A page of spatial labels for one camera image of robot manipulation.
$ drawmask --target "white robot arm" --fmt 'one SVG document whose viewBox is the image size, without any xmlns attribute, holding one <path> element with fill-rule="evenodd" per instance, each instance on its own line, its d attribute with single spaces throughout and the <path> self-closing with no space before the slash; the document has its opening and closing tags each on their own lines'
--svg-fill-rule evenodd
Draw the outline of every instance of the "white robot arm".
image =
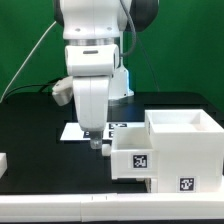
<svg viewBox="0 0 224 224">
<path fill-rule="evenodd" d="M 120 63 L 120 50 L 115 43 L 120 31 L 129 29 L 127 16 L 120 0 L 56 0 L 54 3 L 56 20 L 64 26 L 68 75 L 73 77 L 73 84 L 66 85 L 67 101 L 73 89 L 80 127 L 90 132 L 91 147 L 99 149 L 107 121 L 110 80 Z M 158 11 L 158 0 L 123 0 L 123 4 L 132 12 L 139 30 L 145 29 Z M 153 13 L 147 15 L 147 9 Z M 57 99 L 57 86 L 53 95 Z"/>
</svg>

